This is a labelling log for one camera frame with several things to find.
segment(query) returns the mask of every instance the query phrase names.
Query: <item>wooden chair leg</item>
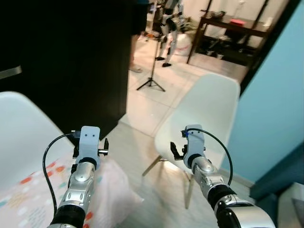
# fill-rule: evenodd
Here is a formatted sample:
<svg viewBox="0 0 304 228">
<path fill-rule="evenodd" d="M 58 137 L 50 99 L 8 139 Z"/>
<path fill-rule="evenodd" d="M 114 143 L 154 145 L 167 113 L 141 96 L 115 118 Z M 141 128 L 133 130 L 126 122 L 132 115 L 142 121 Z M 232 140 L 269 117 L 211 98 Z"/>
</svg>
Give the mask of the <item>wooden chair leg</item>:
<svg viewBox="0 0 304 228">
<path fill-rule="evenodd" d="M 186 196 L 186 209 L 189 208 L 191 196 L 192 196 L 192 190 L 193 190 L 193 183 L 194 183 L 194 176 L 191 175 L 191 178 L 189 180 L 189 189 L 188 189 L 188 194 Z"/>
<path fill-rule="evenodd" d="M 144 177 L 159 161 L 162 159 L 162 157 L 159 155 L 152 164 L 142 173 L 142 176 Z"/>
</svg>

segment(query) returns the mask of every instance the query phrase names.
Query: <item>tiled floor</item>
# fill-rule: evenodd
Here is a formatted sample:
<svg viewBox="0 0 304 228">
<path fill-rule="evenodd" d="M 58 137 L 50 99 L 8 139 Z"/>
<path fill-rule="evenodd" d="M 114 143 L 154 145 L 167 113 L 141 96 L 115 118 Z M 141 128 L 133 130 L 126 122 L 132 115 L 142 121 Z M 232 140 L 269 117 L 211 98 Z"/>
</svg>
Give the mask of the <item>tiled floor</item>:
<svg viewBox="0 0 304 228">
<path fill-rule="evenodd" d="M 231 77 L 239 82 L 242 82 L 247 69 L 245 66 L 239 64 L 230 63 L 221 59 L 198 53 L 195 53 L 191 57 L 190 64 L 192 66 L 210 70 L 220 75 Z"/>
<path fill-rule="evenodd" d="M 169 162 L 159 162 L 145 177 L 143 171 L 157 157 L 153 137 L 120 122 L 108 135 L 109 157 L 129 178 L 144 202 L 118 228 L 216 228 L 214 212 L 194 183 L 189 209 L 185 209 L 188 180 Z M 234 181 L 233 190 L 250 200 L 249 189 Z"/>
<path fill-rule="evenodd" d="M 142 172 L 157 157 L 154 136 L 167 116 L 196 80 L 208 71 L 185 64 L 185 57 L 173 56 L 173 65 L 162 68 L 156 63 L 154 79 L 166 89 L 144 87 L 150 76 L 156 43 L 141 40 L 136 51 L 136 62 L 143 73 L 129 72 L 127 114 L 120 120 L 107 138 L 110 156 L 129 177 L 132 188 L 145 200 L 120 228 L 216 228 L 214 213 L 203 198 L 200 188 L 194 184 L 190 208 L 185 209 L 188 181 L 183 173 L 169 162 L 159 162 L 144 178 Z M 241 197 L 251 200 L 249 189 L 232 182 L 233 189 Z"/>
</svg>

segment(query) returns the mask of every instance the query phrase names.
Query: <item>black cable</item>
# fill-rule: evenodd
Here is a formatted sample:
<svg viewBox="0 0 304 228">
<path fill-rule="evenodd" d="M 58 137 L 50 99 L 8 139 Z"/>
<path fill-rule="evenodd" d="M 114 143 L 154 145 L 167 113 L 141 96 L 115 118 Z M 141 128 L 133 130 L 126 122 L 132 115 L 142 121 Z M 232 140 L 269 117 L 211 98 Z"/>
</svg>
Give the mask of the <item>black cable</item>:
<svg viewBox="0 0 304 228">
<path fill-rule="evenodd" d="M 53 191 L 53 187 L 52 187 L 52 184 L 51 182 L 49 181 L 49 178 L 48 178 L 48 175 L 47 175 L 47 169 L 46 169 L 46 157 L 47 157 L 47 153 L 48 153 L 48 150 L 49 148 L 59 139 L 63 138 L 63 137 L 66 137 L 66 136 L 71 136 L 73 135 L 73 133 L 69 133 L 69 134 L 63 134 L 59 137 L 57 137 L 56 139 L 54 139 L 46 148 L 46 151 L 44 151 L 44 155 L 43 155 L 43 159 L 42 159 L 42 169 L 43 169 L 43 173 L 44 173 L 44 176 L 47 180 L 47 185 L 49 187 L 49 190 L 51 192 L 51 195 L 52 195 L 52 199 L 53 199 L 53 205 L 54 205 L 54 216 L 57 212 L 57 203 L 56 203 L 56 198 L 55 198 L 55 194 L 54 194 L 54 191 Z"/>
<path fill-rule="evenodd" d="M 199 132 L 204 132 L 206 133 L 207 135 L 210 135 L 212 138 L 214 138 L 216 141 L 218 141 L 218 143 L 224 148 L 225 152 L 226 152 L 226 155 L 228 157 L 228 160 L 229 160 L 229 166 L 230 166 L 230 176 L 229 176 L 229 180 L 228 180 L 228 185 L 231 184 L 232 182 L 232 178 L 233 178 L 233 165 L 232 165 L 232 160 L 231 160 L 231 157 L 230 157 L 230 154 L 226 148 L 226 146 L 217 138 L 215 137 L 213 134 L 205 131 L 205 130 L 202 130 L 202 129 L 198 129 L 198 128 L 189 128 L 187 129 L 187 132 L 189 131 L 199 131 Z"/>
</svg>

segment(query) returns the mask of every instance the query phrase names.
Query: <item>white plastic chair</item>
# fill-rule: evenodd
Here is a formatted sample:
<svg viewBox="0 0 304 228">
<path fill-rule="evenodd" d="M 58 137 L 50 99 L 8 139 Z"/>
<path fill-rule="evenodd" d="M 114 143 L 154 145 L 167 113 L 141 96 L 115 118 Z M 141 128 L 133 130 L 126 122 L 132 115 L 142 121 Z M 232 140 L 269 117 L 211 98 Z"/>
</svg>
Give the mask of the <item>white plastic chair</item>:
<svg viewBox="0 0 304 228">
<path fill-rule="evenodd" d="M 24 95 L 0 93 L 0 190 L 41 170 L 46 147 L 62 134 Z M 50 148 L 46 165 L 72 152 L 73 148 L 67 138 L 60 139 Z"/>
<path fill-rule="evenodd" d="M 184 165 L 183 161 L 174 160 L 170 142 L 174 142 L 178 152 L 182 154 L 181 149 L 187 144 L 187 140 L 181 137 L 181 130 L 189 124 L 201 124 L 204 130 L 212 133 L 224 145 L 227 145 L 238 105 L 239 92 L 240 86 L 233 79 L 216 74 L 202 76 L 158 130 L 154 144 L 160 155 L 145 170 L 143 176 L 162 158 L 189 173 L 191 178 L 189 178 L 190 186 L 186 198 L 186 208 L 188 208 L 193 185 L 192 171 Z M 220 168 L 225 151 L 213 138 L 206 134 L 204 136 L 205 155 L 216 168 Z"/>
</svg>

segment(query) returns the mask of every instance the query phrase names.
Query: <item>person's leg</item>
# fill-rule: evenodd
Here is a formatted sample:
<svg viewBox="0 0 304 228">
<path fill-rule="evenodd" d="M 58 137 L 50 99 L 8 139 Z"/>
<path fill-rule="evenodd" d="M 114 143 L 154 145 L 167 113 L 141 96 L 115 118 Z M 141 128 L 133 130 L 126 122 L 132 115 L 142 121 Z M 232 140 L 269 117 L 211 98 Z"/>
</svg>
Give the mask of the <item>person's leg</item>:
<svg viewBox="0 0 304 228">
<path fill-rule="evenodd" d="M 158 57 L 156 58 L 157 61 L 165 59 L 164 57 L 162 57 L 162 54 L 163 54 L 164 50 L 166 49 L 168 34 L 170 32 L 170 28 L 169 28 L 169 25 L 167 23 L 166 24 L 161 24 L 161 32 L 162 32 L 163 36 L 161 38 L 162 42 L 161 42 L 161 47 L 160 47 L 160 53 L 159 53 Z"/>
<path fill-rule="evenodd" d="M 170 59 L 171 59 L 172 55 L 174 54 L 174 51 L 175 51 L 175 48 L 176 48 L 177 34 L 178 34 L 176 24 L 171 20 L 171 18 L 167 20 L 167 23 L 170 27 L 172 42 L 170 43 L 170 47 L 168 49 L 166 61 L 165 61 L 165 63 L 163 63 L 162 67 L 170 67 L 171 66 L 171 64 L 169 62 L 170 62 Z"/>
<path fill-rule="evenodd" d="M 136 43 L 139 35 L 132 35 L 131 37 L 131 52 L 130 52 L 130 68 L 134 66 L 134 53 L 136 49 Z"/>
</svg>

